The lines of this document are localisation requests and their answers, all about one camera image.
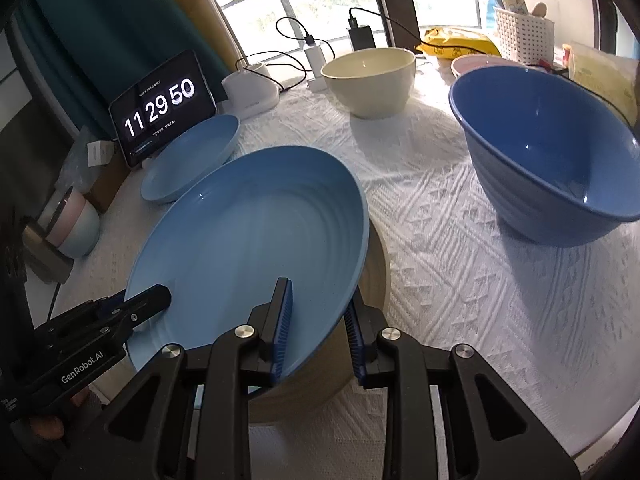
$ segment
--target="white charger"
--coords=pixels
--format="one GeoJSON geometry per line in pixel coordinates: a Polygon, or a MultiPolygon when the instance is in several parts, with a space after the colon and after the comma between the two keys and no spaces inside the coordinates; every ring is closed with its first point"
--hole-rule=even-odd
{"type": "Polygon", "coordinates": [[[306,59],[311,66],[311,72],[314,74],[313,79],[308,79],[306,81],[306,87],[309,88],[312,92],[319,92],[326,88],[326,81],[324,80],[324,76],[322,76],[322,67],[326,64],[326,59],[324,58],[324,52],[322,52],[322,48],[320,45],[316,43],[314,37],[309,34],[305,38],[305,55],[306,59]]]}

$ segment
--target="plastic bag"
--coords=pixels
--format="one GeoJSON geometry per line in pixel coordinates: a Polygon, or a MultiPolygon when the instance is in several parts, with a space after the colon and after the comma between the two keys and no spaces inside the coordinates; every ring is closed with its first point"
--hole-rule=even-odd
{"type": "Polygon", "coordinates": [[[423,43],[416,49],[428,56],[456,59],[466,54],[490,54],[501,57],[500,51],[487,36],[464,28],[434,27],[425,32],[424,41],[431,46],[423,43]]]}
{"type": "Polygon", "coordinates": [[[503,9],[501,0],[488,0],[486,3],[486,28],[495,28],[495,7],[503,9]]]}
{"type": "MultiPolygon", "coordinates": [[[[563,45],[570,49],[569,78],[609,100],[631,126],[638,120],[636,73],[638,62],[627,57],[605,54],[579,43],[563,45]]],[[[616,115],[617,110],[606,104],[616,115]]]]}
{"type": "Polygon", "coordinates": [[[98,138],[89,128],[83,126],[80,135],[75,140],[60,169],[60,176],[56,182],[56,189],[66,190],[73,186],[80,193],[88,192],[100,176],[100,166],[89,168],[86,146],[98,138]]]}

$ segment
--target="clock display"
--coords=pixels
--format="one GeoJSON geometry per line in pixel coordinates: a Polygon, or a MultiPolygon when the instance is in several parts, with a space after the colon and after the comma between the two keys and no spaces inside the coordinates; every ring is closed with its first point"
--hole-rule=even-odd
{"type": "Polygon", "coordinates": [[[110,106],[118,140],[130,167],[197,123],[216,105],[192,51],[185,51],[133,85],[110,106]]]}
{"type": "Polygon", "coordinates": [[[171,105],[164,94],[158,94],[154,99],[146,102],[144,114],[137,109],[133,113],[133,117],[127,117],[125,119],[124,126],[131,137],[142,133],[148,126],[154,126],[156,121],[170,114],[172,107],[177,107],[186,99],[192,98],[196,93],[196,87],[191,79],[186,77],[179,84],[169,87],[166,93],[171,99],[171,105]]]}

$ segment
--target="table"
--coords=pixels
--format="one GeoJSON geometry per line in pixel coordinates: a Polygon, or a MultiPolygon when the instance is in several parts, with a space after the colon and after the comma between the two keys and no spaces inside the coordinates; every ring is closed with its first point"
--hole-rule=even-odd
{"type": "MultiPolygon", "coordinates": [[[[306,144],[340,158],[386,241],[390,323],[424,344],[475,346],[577,454],[640,398],[640,225],[571,249],[523,240],[482,192],[450,113],[451,83],[446,69],[424,63],[405,111],[379,121],[296,88],[241,125],[236,156],[306,144]]],[[[166,210],[142,201],[142,177],[132,173],[102,217],[96,248],[61,290],[63,308],[126,286],[166,210]]],[[[300,420],[252,428],[254,478],[379,478],[385,403],[382,391],[353,381],[300,420]]]]}

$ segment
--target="yellow bag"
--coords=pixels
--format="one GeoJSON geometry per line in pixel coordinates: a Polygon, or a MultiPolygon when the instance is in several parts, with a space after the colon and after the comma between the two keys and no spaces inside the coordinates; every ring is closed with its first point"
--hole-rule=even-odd
{"type": "Polygon", "coordinates": [[[610,101],[617,110],[605,103],[607,107],[633,127],[638,120],[635,92],[638,62],[579,43],[563,47],[570,51],[569,79],[610,101]]]}
{"type": "Polygon", "coordinates": [[[424,41],[416,47],[427,56],[437,56],[444,59],[456,59],[467,54],[489,54],[500,56],[500,51],[484,34],[464,28],[434,27],[424,33],[424,41]]]}

